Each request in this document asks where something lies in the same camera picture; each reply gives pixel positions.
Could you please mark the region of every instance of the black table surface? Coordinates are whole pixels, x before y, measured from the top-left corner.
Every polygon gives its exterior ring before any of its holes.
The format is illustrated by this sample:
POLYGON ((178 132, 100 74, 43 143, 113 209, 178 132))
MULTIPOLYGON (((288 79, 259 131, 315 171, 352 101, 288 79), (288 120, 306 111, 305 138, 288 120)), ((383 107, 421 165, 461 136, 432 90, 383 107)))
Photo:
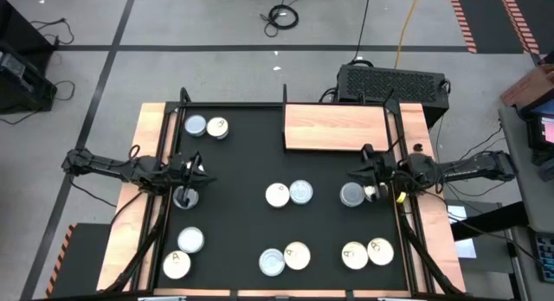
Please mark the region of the black table surface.
POLYGON ((510 155, 519 170, 518 186, 529 224, 535 232, 554 233, 554 181, 543 182, 538 177, 538 167, 531 162, 525 122, 515 109, 500 108, 499 115, 510 155))
POLYGON ((177 236, 185 227, 203 231, 205 244, 193 253, 191 269, 172 280, 160 266, 157 288, 249 290, 398 290, 408 289, 394 202, 364 201, 348 208, 339 191, 349 182, 349 170, 360 164, 359 153, 338 151, 284 151, 282 110, 267 108, 187 108, 186 116, 207 120, 224 117, 229 135, 217 140, 208 134, 193 138, 182 133, 179 149, 186 157, 200 151, 203 167, 217 181, 200 189, 200 200, 190 210, 171 205, 163 245, 164 258, 177 250, 177 236), (269 206, 267 186, 308 181, 314 190, 306 205, 289 202, 284 208, 269 206), (371 262, 358 271, 341 259, 350 241, 365 246, 376 237, 395 249, 387 266, 371 262), (285 268, 277 277, 265 276, 258 266, 268 248, 281 251, 293 242, 305 243, 310 264, 302 271, 285 268))

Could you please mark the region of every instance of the black floor stripe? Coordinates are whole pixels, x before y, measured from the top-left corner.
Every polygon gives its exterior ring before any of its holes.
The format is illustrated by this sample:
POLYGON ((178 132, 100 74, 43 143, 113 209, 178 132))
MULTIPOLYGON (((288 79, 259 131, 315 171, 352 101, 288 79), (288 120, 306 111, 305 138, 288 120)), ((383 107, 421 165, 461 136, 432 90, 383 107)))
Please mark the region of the black floor stripe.
POLYGON ((515 0, 541 54, 554 50, 554 0, 515 0))
MULTIPOLYGON (((85 121, 83 123, 83 126, 81 127, 81 133, 79 134, 79 138, 77 139, 76 147, 82 147, 87 142, 88 134, 90 133, 90 129, 94 121, 94 116, 96 115, 98 105, 100 104, 100 100, 102 99, 102 93, 104 92, 107 78, 110 74, 110 71, 112 70, 113 61, 115 59, 115 55, 117 54, 117 47, 121 43, 121 38, 123 37, 125 26, 127 25, 127 21, 129 20, 129 15, 131 14, 134 1, 135 0, 127 0, 126 6, 123 10, 123 15, 119 20, 119 25, 115 32, 115 37, 113 38, 110 52, 107 55, 106 63, 104 64, 102 72, 100 73, 100 78, 98 79, 98 84, 96 85, 96 90, 94 91, 90 106, 88 107, 87 116, 85 117, 85 121)), ((68 200, 69 190, 71 188, 71 185, 69 184, 69 177, 70 176, 65 176, 63 182, 61 183, 60 191, 58 192, 58 196, 56 197, 56 201, 54 204, 54 209, 52 210, 50 218, 48 219, 48 224, 44 231, 44 235, 42 236, 41 244, 39 245, 38 251, 36 252, 33 265, 31 266, 31 269, 29 271, 29 276, 25 281, 25 286, 23 287, 21 295, 22 300, 32 299, 35 292, 36 284, 38 283, 38 280, 41 276, 44 262, 46 261, 48 251, 52 245, 52 240, 54 239, 55 231, 60 224, 61 214, 66 205, 66 201, 68 200)))
POLYGON ((523 54, 501 0, 460 0, 478 54, 523 54))
MULTIPOLYGON (((58 51, 109 51, 107 45, 68 45, 58 51)), ((397 45, 365 45, 360 51, 396 52, 397 45)), ((355 45, 120 45, 117 51, 136 52, 233 52, 233 51, 356 51, 355 45)), ((466 46, 403 46, 403 52, 463 53, 466 46)))

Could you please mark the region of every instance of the gray floor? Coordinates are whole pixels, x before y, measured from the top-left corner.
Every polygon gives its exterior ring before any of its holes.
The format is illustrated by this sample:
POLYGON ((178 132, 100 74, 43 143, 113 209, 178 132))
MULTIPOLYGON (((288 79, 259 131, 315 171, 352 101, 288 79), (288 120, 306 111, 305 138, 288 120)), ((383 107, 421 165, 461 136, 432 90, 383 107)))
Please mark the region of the gray floor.
MULTIPOLYGON (((29 20, 66 17, 77 45, 112 43, 126 0, 9 0, 29 20)), ((260 13, 280 0, 136 0, 123 35, 125 45, 355 45, 364 0, 304 0, 293 7, 300 25, 274 38, 263 35, 260 13)), ((370 0, 363 44, 395 45, 411 0, 370 0)), ((49 33, 67 39, 62 26, 49 33)), ((463 46, 448 0, 420 0, 405 37, 406 45, 463 46)), ((393 67, 391 52, 361 53, 378 67, 393 67)), ((87 140, 98 154, 125 157, 144 102, 176 100, 186 86, 195 101, 278 101, 283 83, 290 100, 314 101, 335 84, 340 64, 352 52, 118 52, 87 140)), ((48 68, 52 81, 72 80, 75 98, 56 101, 52 112, 18 126, 0 123, 0 281, 2 299, 18 299, 60 189, 65 153, 79 134, 106 53, 58 52, 48 68)), ((459 158, 499 127, 498 96, 532 68, 526 54, 403 53, 399 68, 441 72, 451 81, 451 109, 444 118, 438 151, 441 160, 459 158)), ((68 93, 61 87, 60 94, 68 93)), ((438 125, 432 130, 436 139, 438 125)), ((503 142, 494 148, 506 149, 503 142)), ((120 183, 100 176, 75 181, 115 202, 120 183)), ((492 186, 488 181, 457 183, 467 193, 492 186)), ((447 191, 447 197, 454 198, 447 191)), ((480 201, 519 200, 508 183, 480 201)), ((43 297, 61 240, 74 222, 109 222, 113 209, 72 189, 53 245, 35 290, 43 297)), ((466 273, 469 291, 509 296, 506 279, 466 273)))

